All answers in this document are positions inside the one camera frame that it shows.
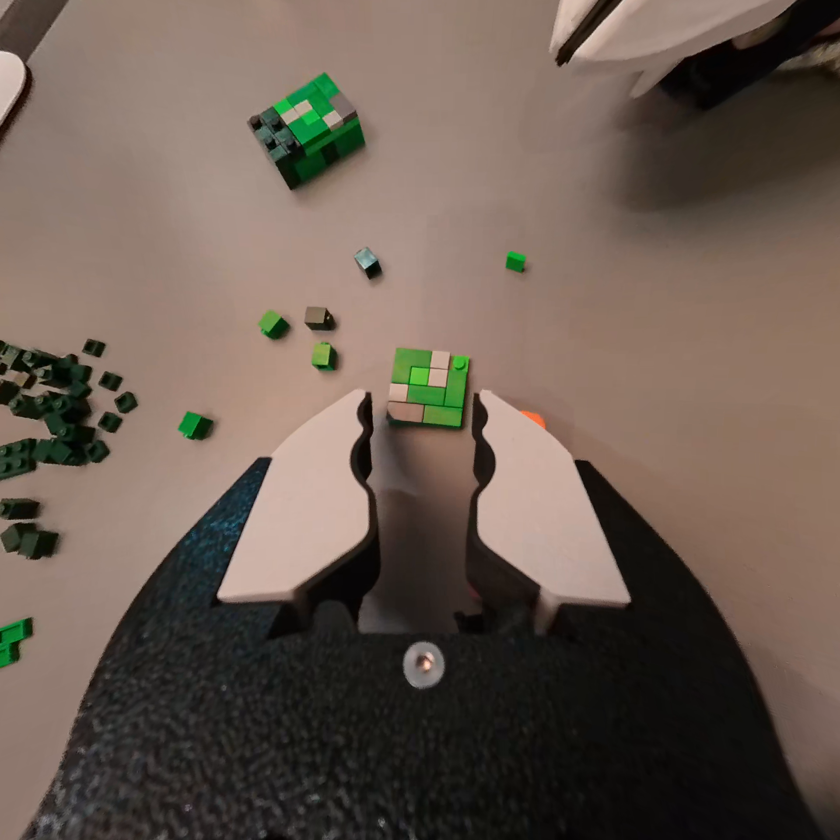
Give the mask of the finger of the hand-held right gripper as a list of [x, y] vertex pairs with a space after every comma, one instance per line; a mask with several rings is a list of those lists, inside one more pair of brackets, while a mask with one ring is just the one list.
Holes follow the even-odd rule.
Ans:
[[793, 1], [622, 1], [564, 66], [584, 75], [633, 80], [630, 98], [645, 97], [683, 59], [734, 39], [758, 44]]
[[550, 52], [558, 67], [571, 61], [616, 6], [617, 1], [559, 1], [550, 41]]

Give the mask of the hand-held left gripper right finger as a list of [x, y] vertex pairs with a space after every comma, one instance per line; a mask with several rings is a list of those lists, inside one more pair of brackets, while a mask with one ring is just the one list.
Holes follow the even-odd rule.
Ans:
[[624, 610], [632, 596], [571, 452], [489, 389], [475, 394], [476, 489], [466, 578], [483, 634], [549, 634], [565, 607]]

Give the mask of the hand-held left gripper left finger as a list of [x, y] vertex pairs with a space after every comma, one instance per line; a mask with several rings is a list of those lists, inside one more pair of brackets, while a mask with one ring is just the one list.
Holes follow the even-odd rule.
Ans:
[[372, 397], [356, 388], [273, 451], [216, 600], [278, 606], [270, 636], [354, 636], [382, 569]]

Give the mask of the green tiled lego plate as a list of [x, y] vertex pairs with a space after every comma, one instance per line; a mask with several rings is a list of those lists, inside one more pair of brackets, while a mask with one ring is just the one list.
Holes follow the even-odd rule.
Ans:
[[386, 419], [393, 425], [460, 429], [471, 359], [444, 350], [395, 349]]

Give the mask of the green lego block assembly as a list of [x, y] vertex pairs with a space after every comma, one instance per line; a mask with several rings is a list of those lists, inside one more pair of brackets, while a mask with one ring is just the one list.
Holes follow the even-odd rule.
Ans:
[[291, 191], [365, 145], [357, 108], [327, 72], [249, 117], [248, 128]]

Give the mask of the pile of dark green bricks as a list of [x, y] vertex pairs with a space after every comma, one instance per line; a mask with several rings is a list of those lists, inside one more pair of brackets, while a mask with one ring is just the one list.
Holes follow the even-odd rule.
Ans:
[[116, 433], [139, 400], [112, 371], [93, 379], [79, 355], [57, 355], [1, 342], [1, 404], [13, 417], [43, 424], [42, 437], [2, 443], [1, 481], [39, 466], [79, 468], [110, 456], [106, 434]]

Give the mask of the pile of bright green pieces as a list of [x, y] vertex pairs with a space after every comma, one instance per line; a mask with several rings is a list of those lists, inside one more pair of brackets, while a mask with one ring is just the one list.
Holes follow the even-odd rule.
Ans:
[[34, 623], [27, 617], [1, 627], [1, 668], [18, 662], [22, 644], [34, 634]]

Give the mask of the white book stand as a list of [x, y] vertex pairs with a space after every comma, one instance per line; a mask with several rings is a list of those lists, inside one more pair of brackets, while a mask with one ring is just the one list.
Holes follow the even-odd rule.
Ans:
[[28, 69], [15, 53], [1, 50], [1, 130], [25, 92]]

